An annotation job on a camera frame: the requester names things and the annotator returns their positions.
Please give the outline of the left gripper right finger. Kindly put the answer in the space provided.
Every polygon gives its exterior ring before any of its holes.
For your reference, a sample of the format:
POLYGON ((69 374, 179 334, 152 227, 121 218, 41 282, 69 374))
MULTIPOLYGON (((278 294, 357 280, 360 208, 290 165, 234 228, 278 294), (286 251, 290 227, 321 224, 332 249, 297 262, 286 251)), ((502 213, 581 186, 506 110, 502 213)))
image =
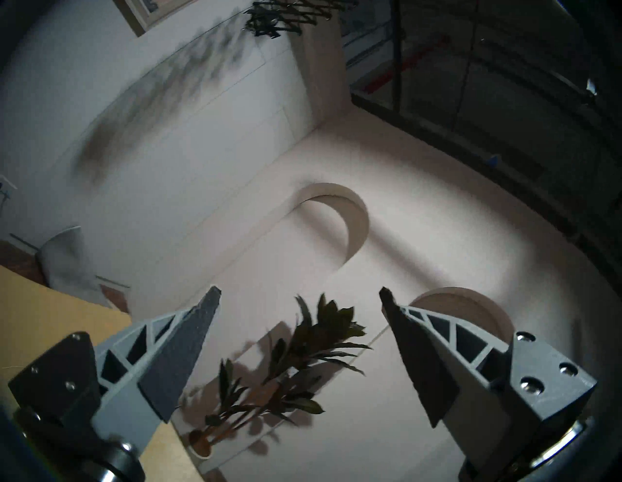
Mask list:
POLYGON ((597 381, 527 331, 511 342, 450 315, 399 305, 382 313, 431 426, 465 456, 458 479, 570 479, 593 427, 582 412, 597 381))

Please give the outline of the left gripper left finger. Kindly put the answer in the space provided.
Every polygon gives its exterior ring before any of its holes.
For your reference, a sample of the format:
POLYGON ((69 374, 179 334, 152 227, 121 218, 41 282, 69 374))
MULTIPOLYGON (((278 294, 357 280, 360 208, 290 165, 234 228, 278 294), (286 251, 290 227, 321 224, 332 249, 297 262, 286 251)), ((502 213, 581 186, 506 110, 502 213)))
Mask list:
POLYGON ((213 285, 198 304, 133 323, 94 345, 76 331, 9 381, 21 409, 77 447, 120 443, 140 455, 168 423, 217 315, 213 285))

